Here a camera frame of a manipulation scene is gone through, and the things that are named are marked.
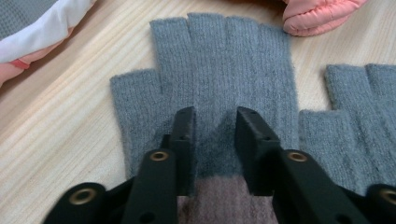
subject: pink glove cuff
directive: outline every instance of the pink glove cuff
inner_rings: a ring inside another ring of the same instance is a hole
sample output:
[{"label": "pink glove cuff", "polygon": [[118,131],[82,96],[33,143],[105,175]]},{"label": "pink glove cuff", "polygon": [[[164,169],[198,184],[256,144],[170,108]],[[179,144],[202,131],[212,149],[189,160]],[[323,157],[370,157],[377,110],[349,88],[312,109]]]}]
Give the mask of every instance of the pink glove cuff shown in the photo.
[{"label": "pink glove cuff", "polygon": [[284,0],[283,29],[291,35],[320,35],[343,24],[367,0]]}]

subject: glove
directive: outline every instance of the glove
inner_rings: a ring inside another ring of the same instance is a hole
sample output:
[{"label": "glove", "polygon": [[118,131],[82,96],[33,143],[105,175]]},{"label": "glove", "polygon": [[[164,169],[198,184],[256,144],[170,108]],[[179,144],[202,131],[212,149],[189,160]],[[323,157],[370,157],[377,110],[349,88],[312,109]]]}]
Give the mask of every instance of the glove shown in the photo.
[{"label": "glove", "polygon": [[175,112],[195,106],[196,194],[179,199],[182,223],[276,223],[270,200],[251,198],[233,147],[236,108],[260,112],[282,140],[298,147],[297,101],[289,38],[237,17],[189,14],[153,21],[159,70],[113,77],[111,89],[135,175],[143,154],[169,133]]},{"label": "glove", "polygon": [[301,150],[359,194],[396,186],[396,66],[330,65],[326,79],[335,110],[301,112]]},{"label": "glove", "polygon": [[283,0],[283,29],[298,36],[320,35],[343,24],[367,0]]}]

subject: brass screw hole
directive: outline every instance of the brass screw hole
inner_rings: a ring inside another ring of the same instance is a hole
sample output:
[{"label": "brass screw hole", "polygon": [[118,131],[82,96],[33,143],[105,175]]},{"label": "brass screw hole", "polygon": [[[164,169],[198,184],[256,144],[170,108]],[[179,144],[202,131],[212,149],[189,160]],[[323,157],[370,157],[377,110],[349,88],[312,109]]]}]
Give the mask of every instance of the brass screw hole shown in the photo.
[{"label": "brass screw hole", "polygon": [[168,159],[168,157],[169,157],[168,153],[162,152],[162,151],[154,152],[154,153],[152,153],[152,154],[149,156],[149,158],[150,158],[152,161],[164,161],[164,160]]},{"label": "brass screw hole", "polygon": [[288,154],[289,159],[293,160],[293,161],[307,161],[308,158],[299,152],[291,152]]},{"label": "brass screw hole", "polygon": [[379,191],[379,194],[387,202],[396,205],[396,192],[395,191],[393,191],[391,189],[381,189],[381,191]]},{"label": "brass screw hole", "polygon": [[80,205],[92,201],[95,196],[95,189],[79,189],[70,196],[69,202],[74,205]]}]

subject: pink fabric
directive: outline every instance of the pink fabric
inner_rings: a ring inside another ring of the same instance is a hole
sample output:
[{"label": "pink fabric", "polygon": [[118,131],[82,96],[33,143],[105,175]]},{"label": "pink fabric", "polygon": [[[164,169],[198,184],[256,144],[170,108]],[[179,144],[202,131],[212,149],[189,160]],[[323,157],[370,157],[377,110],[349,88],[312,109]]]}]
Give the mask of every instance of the pink fabric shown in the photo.
[{"label": "pink fabric", "polygon": [[285,32],[309,36],[326,33],[341,24],[367,0],[283,0]]},{"label": "pink fabric", "polygon": [[[69,34],[67,37],[69,37],[72,34],[72,32],[73,32],[73,28],[69,28]],[[24,69],[29,68],[30,63],[44,58],[53,49],[55,49],[60,44],[62,44],[62,42],[64,41],[61,40],[58,43],[55,43],[54,45],[48,46],[44,49],[25,55],[13,62],[0,63],[0,87],[3,85],[5,81],[16,77],[17,75],[21,74],[24,71]]]},{"label": "pink fabric", "polygon": [[276,224],[271,197],[248,193],[242,176],[213,176],[195,182],[195,196],[178,197],[178,223]]}]

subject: light wood surface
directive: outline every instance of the light wood surface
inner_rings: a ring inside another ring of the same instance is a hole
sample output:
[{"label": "light wood surface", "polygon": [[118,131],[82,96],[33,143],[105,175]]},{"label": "light wood surface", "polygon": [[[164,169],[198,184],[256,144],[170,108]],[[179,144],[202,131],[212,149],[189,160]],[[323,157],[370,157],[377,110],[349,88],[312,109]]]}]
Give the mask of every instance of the light wood surface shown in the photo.
[{"label": "light wood surface", "polygon": [[[0,222],[40,223],[67,189],[125,180],[109,79],[154,67],[149,22],[189,12],[282,24],[277,1],[99,0],[73,35],[0,89]],[[396,64],[396,1],[372,0],[325,35],[293,37],[300,109],[330,109],[326,64]]]}]

